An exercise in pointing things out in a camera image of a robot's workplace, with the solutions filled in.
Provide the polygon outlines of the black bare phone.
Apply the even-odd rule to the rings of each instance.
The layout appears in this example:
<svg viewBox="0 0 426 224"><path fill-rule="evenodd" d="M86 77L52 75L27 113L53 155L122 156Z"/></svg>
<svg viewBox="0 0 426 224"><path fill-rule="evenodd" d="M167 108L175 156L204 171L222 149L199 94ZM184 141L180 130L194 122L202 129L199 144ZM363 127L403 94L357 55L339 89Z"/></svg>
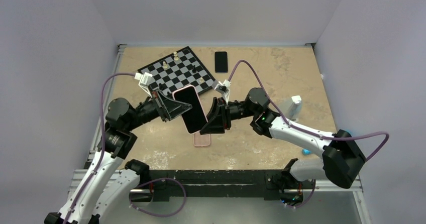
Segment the black bare phone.
<svg viewBox="0 0 426 224"><path fill-rule="evenodd" d="M215 73L228 73L228 53L226 51L215 52Z"/></svg>

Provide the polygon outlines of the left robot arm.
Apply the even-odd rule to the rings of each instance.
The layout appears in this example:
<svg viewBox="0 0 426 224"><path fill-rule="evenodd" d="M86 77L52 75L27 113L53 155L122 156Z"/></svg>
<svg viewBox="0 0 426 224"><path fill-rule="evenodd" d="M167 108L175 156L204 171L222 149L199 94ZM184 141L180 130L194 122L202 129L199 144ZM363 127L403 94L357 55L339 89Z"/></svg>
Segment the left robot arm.
<svg viewBox="0 0 426 224"><path fill-rule="evenodd" d="M190 104L157 91L136 108L124 98L112 100L89 169L67 203L59 211L49 213L44 222L103 223L109 212L130 196L133 188L147 187L148 193L152 193L154 180L150 167L138 160L127 162L117 179L111 181L136 142L137 137L131 131L158 117L164 122L173 120L191 108Z"/></svg>

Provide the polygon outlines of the pink phone case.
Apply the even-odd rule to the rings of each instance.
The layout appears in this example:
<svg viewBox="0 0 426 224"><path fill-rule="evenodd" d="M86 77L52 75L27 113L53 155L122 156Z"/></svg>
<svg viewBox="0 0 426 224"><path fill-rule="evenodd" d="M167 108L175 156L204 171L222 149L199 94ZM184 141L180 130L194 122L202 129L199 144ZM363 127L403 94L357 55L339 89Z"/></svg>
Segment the pink phone case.
<svg viewBox="0 0 426 224"><path fill-rule="evenodd" d="M199 132L193 134L193 145L195 147L207 147L211 144L211 135L201 135Z"/></svg>

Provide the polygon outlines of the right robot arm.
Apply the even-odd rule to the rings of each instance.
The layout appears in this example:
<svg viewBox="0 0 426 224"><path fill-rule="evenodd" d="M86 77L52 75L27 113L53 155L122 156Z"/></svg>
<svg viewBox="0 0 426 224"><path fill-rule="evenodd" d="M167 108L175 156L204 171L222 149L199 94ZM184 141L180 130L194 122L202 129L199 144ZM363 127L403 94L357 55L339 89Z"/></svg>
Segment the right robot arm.
<svg viewBox="0 0 426 224"><path fill-rule="evenodd" d="M252 117L250 126L257 134L287 141L318 156L311 160L291 160L282 173L286 186L327 179L338 187L350 188L366 162L365 155L350 134L343 130L335 134L318 131L284 121L278 112L269 108L270 103L266 92L258 87L250 89L244 101L227 102L222 97L214 98L200 134L223 134L231 128L233 120Z"/></svg>

